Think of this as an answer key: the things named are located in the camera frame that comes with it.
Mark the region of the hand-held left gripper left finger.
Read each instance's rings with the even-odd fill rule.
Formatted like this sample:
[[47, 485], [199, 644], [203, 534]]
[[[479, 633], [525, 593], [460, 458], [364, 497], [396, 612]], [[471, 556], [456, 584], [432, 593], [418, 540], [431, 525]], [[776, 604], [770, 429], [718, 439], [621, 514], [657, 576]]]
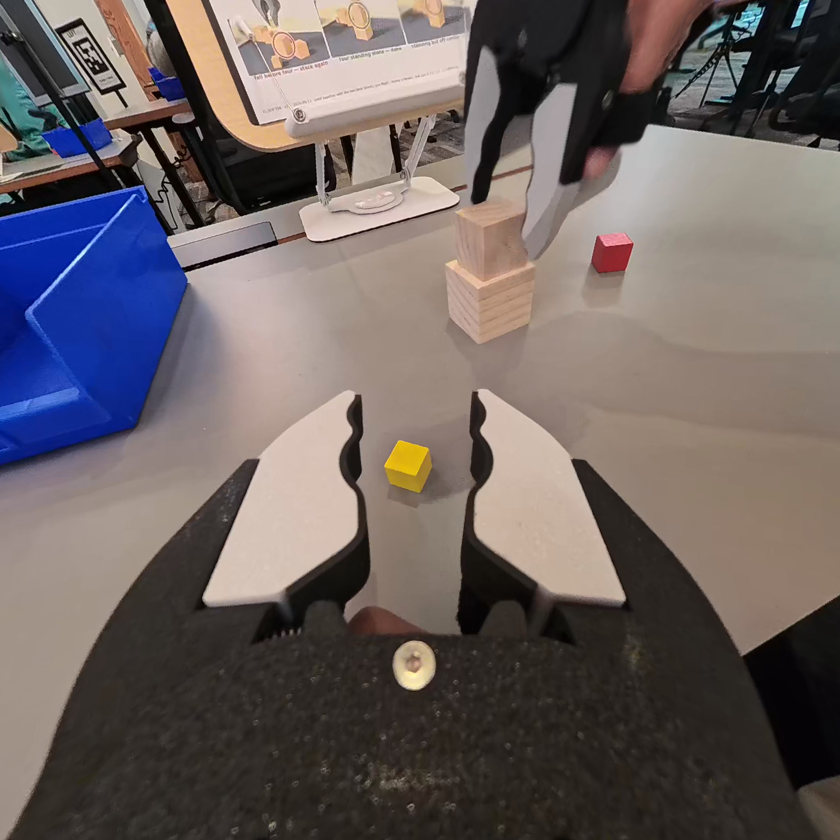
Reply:
[[203, 604], [275, 604], [304, 613], [346, 605], [366, 583], [370, 546], [361, 476], [361, 396], [344, 391], [259, 456], [206, 585]]

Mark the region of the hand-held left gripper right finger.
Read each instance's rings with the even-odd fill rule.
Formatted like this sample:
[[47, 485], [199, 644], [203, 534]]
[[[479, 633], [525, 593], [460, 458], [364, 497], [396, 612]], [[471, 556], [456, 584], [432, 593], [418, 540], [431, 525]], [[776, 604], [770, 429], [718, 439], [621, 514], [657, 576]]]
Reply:
[[483, 605], [526, 613], [627, 602], [573, 460], [530, 417], [487, 389], [471, 396], [462, 582]]

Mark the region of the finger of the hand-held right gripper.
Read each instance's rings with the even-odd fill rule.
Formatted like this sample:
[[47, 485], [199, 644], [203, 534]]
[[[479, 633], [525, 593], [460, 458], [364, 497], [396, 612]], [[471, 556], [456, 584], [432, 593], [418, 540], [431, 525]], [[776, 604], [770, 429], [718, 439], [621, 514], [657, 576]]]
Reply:
[[551, 245], [564, 220], [576, 208], [590, 201], [614, 183], [622, 163], [621, 151], [599, 178], [560, 181], [569, 140], [577, 86], [561, 83], [538, 105], [532, 117], [532, 175], [526, 195], [526, 216], [521, 238], [530, 260], [538, 259]]
[[502, 155], [529, 139], [537, 106], [537, 79], [522, 64], [524, 48], [484, 45], [469, 58], [465, 123], [467, 193], [471, 205], [485, 202]]

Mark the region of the medium wooden cube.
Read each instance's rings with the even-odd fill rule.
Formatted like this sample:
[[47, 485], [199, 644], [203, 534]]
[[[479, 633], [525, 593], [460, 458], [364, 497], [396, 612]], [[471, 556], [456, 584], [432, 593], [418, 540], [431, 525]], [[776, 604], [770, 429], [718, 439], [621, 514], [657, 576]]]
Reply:
[[455, 215], [457, 261], [478, 280], [493, 280], [529, 262], [522, 241], [523, 205], [498, 198]]

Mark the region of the red wooden cube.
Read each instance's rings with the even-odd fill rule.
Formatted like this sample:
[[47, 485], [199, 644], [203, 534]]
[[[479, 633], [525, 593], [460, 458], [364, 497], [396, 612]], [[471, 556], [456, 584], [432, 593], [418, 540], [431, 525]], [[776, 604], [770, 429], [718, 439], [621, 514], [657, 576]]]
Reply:
[[594, 243], [591, 265], [599, 274], [624, 272], [633, 249], [633, 240], [624, 233], [598, 235]]

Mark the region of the yellow wooden cube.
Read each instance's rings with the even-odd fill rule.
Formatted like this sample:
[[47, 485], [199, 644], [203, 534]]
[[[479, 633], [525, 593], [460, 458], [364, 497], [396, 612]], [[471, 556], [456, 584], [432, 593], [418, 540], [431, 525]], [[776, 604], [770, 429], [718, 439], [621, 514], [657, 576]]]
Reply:
[[420, 493], [425, 487], [432, 466], [429, 448], [398, 440], [384, 464], [384, 469], [392, 486]]

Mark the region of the large wooden cube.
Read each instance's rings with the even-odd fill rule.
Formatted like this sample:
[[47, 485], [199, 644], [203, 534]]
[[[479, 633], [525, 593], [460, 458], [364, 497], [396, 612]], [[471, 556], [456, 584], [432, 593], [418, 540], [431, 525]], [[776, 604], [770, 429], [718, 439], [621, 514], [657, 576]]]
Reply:
[[529, 261], [481, 280], [454, 259], [445, 265], [448, 315], [477, 344], [525, 327], [531, 320], [535, 275]]

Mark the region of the blue plastic bin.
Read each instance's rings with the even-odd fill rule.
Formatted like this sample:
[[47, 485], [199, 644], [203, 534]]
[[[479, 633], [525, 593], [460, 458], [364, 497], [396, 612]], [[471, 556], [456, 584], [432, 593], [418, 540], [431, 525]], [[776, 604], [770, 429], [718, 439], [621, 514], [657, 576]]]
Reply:
[[3, 217], [1, 464], [135, 428], [186, 287], [141, 186]]

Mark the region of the person's right hand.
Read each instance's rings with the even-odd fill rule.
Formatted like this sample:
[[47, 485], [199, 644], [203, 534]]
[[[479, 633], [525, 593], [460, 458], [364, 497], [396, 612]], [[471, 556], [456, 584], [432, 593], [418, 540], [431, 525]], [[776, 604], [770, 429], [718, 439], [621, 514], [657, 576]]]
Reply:
[[734, 1], [632, 1], [626, 11], [631, 53], [620, 87], [628, 97], [646, 97], [661, 81], [690, 38]]

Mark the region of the white instruction sheet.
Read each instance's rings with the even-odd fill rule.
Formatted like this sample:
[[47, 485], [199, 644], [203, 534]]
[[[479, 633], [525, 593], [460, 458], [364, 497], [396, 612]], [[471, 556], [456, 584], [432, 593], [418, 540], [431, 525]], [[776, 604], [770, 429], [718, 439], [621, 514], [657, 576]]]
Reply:
[[315, 126], [463, 85], [464, 1], [203, 2], [248, 120]]

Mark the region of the black office chair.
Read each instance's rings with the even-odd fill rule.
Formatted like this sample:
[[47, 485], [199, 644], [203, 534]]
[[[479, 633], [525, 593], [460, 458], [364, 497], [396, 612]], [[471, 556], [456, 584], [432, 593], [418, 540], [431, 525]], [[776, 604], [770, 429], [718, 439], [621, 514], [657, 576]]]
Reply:
[[810, 59], [838, 37], [838, 2], [715, 2], [674, 60], [664, 121], [755, 138]]
[[[209, 2], [144, 2], [194, 115], [185, 138], [213, 193], [238, 214], [317, 196], [315, 143], [260, 127]], [[327, 187], [335, 187], [330, 152]]]

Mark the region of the wooden display board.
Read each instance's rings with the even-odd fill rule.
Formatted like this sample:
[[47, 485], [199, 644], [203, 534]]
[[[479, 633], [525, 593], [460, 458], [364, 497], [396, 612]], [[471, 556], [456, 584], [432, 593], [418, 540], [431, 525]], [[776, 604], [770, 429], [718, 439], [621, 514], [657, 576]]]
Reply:
[[283, 151], [462, 110], [475, 2], [168, 2], [204, 95], [248, 147]]

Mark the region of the small blue bin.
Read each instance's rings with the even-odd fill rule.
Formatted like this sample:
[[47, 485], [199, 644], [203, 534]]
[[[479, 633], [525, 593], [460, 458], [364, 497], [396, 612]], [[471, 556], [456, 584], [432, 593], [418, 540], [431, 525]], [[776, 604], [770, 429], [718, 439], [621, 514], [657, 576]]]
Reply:
[[[101, 119], [84, 123], [79, 129], [90, 147], [95, 151], [100, 151], [109, 146], [113, 140], [111, 132]], [[44, 132], [41, 136], [50, 149], [62, 159], [87, 153], [84, 144], [70, 128], [56, 128]]]

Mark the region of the brown wooden desk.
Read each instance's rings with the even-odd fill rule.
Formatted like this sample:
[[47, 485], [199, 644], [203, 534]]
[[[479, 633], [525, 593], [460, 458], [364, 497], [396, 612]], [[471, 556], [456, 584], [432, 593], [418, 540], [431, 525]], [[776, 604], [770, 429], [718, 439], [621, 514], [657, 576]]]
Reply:
[[[131, 167], [138, 160], [137, 149], [141, 137], [138, 134], [118, 130], [112, 142], [98, 152], [98, 157], [108, 170], [119, 166]], [[66, 159], [56, 154], [16, 161], [3, 165], [1, 194], [19, 193], [27, 188], [99, 172], [99, 168], [88, 154], [79, 154]]]

